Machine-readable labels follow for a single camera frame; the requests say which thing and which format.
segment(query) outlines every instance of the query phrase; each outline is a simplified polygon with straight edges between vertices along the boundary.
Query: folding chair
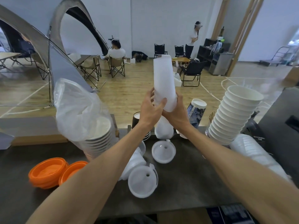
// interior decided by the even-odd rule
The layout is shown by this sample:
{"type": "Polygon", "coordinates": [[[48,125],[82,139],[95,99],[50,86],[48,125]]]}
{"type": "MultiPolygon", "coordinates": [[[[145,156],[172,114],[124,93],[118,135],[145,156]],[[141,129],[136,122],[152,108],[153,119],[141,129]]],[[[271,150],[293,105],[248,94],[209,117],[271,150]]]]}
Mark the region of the folding chair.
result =
{"type": "Polygon", "coordinates": [[[84,73],[84,79],[85,80],[87,80],[87,79],[90,80],[89,77],[92,77],[95,80],[99,81],[99,76],[102,77],[102,72],[101,72],[100,63],[99,63],[99,56],[94,56],[92,58],[92,60],[88,60],[88,59],[84,60],[84,62],[82,64],[80,64],[78,67],[80,67],[80,69],[84,73]],[[86,69],[91,69],[92,72],[88,73],[86,71],[86,69]]]}
{"type": "Polygon", "coordinates": [[[198,80],[197,86],[185,86],[185,87],[198,87],[200,84],[200,75],[201,75],[202,70],[206,63],[207,63],[207,61],[204,61],[204,62],[199,62],[197,60],[190,61],[188,66],[185,69],[182,69],[183,73],[184,73],[183,86],[185,86],[184,82],[192,82],[192,81],[194,81],[195,77],[197,77],[197,80],[198,80]],[[194,78],[192,80],[185,80],[185,75],[186,76],[194,76],[194,78]]]}
{"type": "Polygon", "coordinates": [[[33,45],[29,41],[21,41],[21,40],[19,40],[19,45],[21,48],[21,55],[14,59],[12,66],[14,65],[15,62],[17,63],[17,65],[21,65],[21,66],[32,66],[34,60],[32,60],[31,54],[35,53],[33,45]],[[27,62],[30,62],[30,64],[20,63],[19,61],[17,61],[17,59],[19,58],[24,58],[27,62]]]}
{"type": "Polygon", "coordinates": [[[184,57],[185,52],[184,52],[184,46],[174,46],[174,50],[176,52],[176,57],[184,57]]]}
{"type": "Polygon", "coordinates": [[[161,55],[165,55],[168,54],[167,51],[165,51],[165,44],[163,45],[157,45],[155,44],[155,55],[154,58],[156,58],[157,56],[161,56],[161,55]]]}
{"type": "Polygon", "coordinates": [[[117,73],[120,73],[123,77],[126,76],[126,74],[125,74],[125,63],[123,61],[123,58],[114,59],[114,58],[110,57],[109,60],[108,60],[108,64],[109,64],[110,74],[111,74],[112,78],[117,73]]]}
{"type": "Polygon", "coordinates": [[[36,65],[36,67],[38,69],[38,72],[39,72],[40,76],[42,77],[43,80],[45,80],[45,78],[49,75],[49,72],[47,71],[47,69],[46,69],[46,67],[45,67],[45,65],[44,65],[41,57],[39,56],[39,54],[37,52],[32,53],[30,56],[34,60],[35,65],[36,65]]]}

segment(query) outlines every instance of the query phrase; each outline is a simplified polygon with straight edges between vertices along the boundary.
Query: white wall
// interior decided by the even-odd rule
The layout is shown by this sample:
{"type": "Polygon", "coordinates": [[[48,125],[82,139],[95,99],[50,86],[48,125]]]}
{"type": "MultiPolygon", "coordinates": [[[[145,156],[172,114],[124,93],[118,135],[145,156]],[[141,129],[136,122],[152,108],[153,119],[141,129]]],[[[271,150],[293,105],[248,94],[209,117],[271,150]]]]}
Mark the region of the white wall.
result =
{"type": "MultiPolygon", "coordinates": [[[[132,53],[130,0],[81,0],[92,21],[108,45],[108,38],[118,37],[127,56],[132,53]]],[[[66,52],[101,55],[100,45],[92,33],[79,21],[65,14],[61,23],[61,38],[66,52]]]]}
{"type": "Polygon", "coordinates": [[[131,0],[132,49],[154,56],[154,44],[165,44],[175,55],[174,46],[187,43],[196,21],[203,27],[191,58],[205,38],[211,37],[222,0],[131,0]]]}
{"type": "Polygon", "coordinates": [[[264,0],[239,61],[271,59],[299,28],[299,0],[264,0]]]}
{"type": "Polygon", "coordinates": [[[250,0],[231,0],[224,18],[223,38],[225,42],[233,43],[245,16],[250,0]]]}

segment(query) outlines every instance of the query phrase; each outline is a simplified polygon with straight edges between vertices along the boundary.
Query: beige folding chair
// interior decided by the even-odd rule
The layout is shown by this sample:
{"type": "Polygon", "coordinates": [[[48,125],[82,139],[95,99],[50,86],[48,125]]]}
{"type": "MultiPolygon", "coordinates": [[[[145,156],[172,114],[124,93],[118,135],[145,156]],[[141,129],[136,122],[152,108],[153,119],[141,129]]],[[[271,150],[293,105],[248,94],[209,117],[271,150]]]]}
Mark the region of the beige folding chair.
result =
{"type": "Polygon", "coordinates": [[[100,63],[99,63],[99,56],[94,56],[92,58],[92,60],[90,60],[90,59],[89,60],[88,59],[84,60],[84,62],[82,64],[80,64],[78,67],[80,67],[80,69],[84,73],[84,79],[85,80],[87,80],[87,79],[90,80],[89,77],[92,77],[95,80],[99,81],[99,76],[100,77],[102,76],[101,68],[100,68],[100,63]],[[86,71],[86,69],[90,69],[90,70],[92,70],[92,72],[88,73],[86,71]]]}
{"type": "Polygon", "coordinates": [[[37,52],[32,53],[30,56],[34,60],[40,76],[42,77],[43,80],[45,80],[45,78],[49,75],[49,72],[47,71],[47,68],[44,65],[41,57],[39,56],[39,54],[37,52]]]}
{"type": "Polygon", "coordinates": [[[114,59],[114,58],[110,57],[109,60],[108,60],[108,64],[109,64],[110,74],[111,74],[112,78],[117,73],[120,73],[123,77],[126,76],[126,74],[125,74],[125,63],[123,61],[123,58],[114,59]]]}

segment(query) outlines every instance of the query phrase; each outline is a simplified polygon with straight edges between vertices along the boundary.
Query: stack of paper bowls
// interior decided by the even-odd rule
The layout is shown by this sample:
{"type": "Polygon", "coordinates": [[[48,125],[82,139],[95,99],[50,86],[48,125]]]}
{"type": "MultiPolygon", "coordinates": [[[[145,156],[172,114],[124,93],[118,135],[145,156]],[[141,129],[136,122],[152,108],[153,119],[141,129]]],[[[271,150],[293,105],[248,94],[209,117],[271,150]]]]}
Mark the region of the stack of paper bowls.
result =
{"type": "Polygon", "coordinates": [[[221,145],[229,145],[263,99],[255,90],[229,86],[209,127],[209,137],[221,145]]]}
{"type": "Polygon", "coordinates": [[[106,117],[99,117],[94,137],[81,142],[84,145],[86,156],[94,159],[112,147],[113,133],[110,120],[106,117]]]}

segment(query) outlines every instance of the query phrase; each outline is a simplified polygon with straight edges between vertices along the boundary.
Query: counter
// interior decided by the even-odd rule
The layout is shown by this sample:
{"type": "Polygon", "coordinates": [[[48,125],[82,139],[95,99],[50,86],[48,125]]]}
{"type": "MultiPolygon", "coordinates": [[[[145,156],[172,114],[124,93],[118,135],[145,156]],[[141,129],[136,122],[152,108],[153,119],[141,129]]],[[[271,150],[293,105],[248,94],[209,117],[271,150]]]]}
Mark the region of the counter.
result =
{"type": "MultiPolygon", "coordinates": [[[[127,129],[120,129],[120,137],[126,133],[127,129]]],[[[156,141],[145,141],[147,149],[144,158],[147,164],[154,164],[157,170],[157,189],[150,197],[140,199],[131,194],[128,181],[119,181],[100,213],[100,218],[153,214],[238,202],[210,163],[188,140],[179,137],[171,140],[176,147],[176,156],[168,164],[159,164],[152,158],[151,147],[156,141]]],[[[87,160],[84,153],[71,142],[18,146],[0,151],[1,223],[25,223],[43,200],[55,190],[34,188],[28,181],[30,169],[52,157],[62,157],[70,164],[87,160]]]]}

